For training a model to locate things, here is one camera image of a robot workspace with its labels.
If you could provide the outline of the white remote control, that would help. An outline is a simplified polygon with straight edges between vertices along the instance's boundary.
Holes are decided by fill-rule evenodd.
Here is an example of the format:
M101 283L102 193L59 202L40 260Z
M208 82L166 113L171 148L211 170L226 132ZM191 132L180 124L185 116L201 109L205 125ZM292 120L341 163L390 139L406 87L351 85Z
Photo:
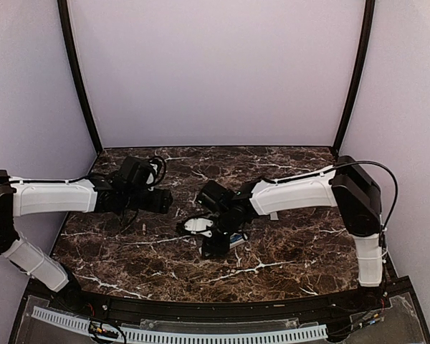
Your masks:
M233 249L240 244L245 243L248 240L248 236L246 234L235 233L230 236L229 239L229 248Z

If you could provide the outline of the white battery cover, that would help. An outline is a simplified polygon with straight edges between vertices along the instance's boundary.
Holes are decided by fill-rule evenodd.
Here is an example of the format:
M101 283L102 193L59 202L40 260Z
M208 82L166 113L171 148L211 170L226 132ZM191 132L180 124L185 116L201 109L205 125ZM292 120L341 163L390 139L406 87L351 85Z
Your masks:
M277 212L271 213L271 214L270 214L270 219L271 219L272 221L278 221L279 219L278 219Z

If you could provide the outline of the blue battery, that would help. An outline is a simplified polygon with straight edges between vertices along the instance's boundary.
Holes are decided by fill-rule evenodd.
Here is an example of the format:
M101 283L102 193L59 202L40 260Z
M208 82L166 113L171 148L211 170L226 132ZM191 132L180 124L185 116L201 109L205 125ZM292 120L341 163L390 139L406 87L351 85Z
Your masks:
M230 237L230 242L233 244L235 242L243 242L244 236L241 234L235 234Z

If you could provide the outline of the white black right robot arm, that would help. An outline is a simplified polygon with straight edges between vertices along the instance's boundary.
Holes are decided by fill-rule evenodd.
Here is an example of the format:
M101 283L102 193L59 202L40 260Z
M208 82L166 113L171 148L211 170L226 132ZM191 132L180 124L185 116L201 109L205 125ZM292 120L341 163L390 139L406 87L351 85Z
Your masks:
M385 233L391 213L384 213L381 187L364 169L386 166L375 161L356 161L342 156L337 163L298 176L259 177L231 190L210 180L196 201L207 212L183 224L190 234L203 237L201 255L222 257L234 243L243 240L242 229L255 219L280 213L299 214L327 209L340 217L345 230L355 241L358 284L351 304L368 310L378 301L383 280Z

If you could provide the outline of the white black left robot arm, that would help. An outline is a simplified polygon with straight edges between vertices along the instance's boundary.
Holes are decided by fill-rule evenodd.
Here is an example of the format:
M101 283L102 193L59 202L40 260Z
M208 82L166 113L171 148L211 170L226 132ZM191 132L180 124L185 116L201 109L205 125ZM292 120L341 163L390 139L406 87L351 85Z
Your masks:
M24 238L14 227L16 217L80 212L115 214L148 211L167 214L171 192L159 189L167 165L160 156L128 156L108 175L90 173L76 179L25 179L0 170L0 256L25 274L42 282L71 312L82 312L87 298L68 268L54 261Z

